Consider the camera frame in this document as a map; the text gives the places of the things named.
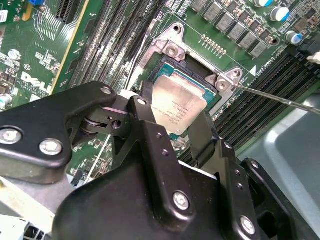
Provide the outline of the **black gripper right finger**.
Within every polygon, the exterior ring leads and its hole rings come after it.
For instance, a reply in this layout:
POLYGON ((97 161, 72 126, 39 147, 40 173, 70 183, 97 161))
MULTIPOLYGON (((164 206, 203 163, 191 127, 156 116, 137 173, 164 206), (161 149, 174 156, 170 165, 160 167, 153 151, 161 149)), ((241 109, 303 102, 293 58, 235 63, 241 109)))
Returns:
POLYGON ((232 240, 317 240, 265 169, 254 159, 240 161, 202 111, 187 130, 192 158, 218 181, 222 234, 232 240))

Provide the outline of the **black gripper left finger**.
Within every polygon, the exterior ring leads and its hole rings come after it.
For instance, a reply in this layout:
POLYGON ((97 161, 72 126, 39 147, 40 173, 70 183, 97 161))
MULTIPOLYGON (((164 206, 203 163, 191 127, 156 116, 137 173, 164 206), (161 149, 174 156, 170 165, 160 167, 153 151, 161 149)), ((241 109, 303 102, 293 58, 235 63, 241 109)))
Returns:
POLYGON ((112 136, 112 166, 139 154, 155 216, 168 227, 186 227, 194 203, 166 129, 152 111, 153 83, 139 95, 118 98, 93 81, 0 114, 0 174, 35 184, 59 182, 72 148, 97 134, 112 136))

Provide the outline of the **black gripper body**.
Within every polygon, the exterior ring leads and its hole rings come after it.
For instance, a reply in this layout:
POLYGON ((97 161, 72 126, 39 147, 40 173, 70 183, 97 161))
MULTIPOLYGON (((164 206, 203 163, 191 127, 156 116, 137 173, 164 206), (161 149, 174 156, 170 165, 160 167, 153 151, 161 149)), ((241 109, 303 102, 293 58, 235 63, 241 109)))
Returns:
POLYGON ((164 227, 153 211, 144 166, 133 162, 74 190, 58 208, 55 240, 221 240, 218 181, 181 166, 196 206, 183 231, 164 227))

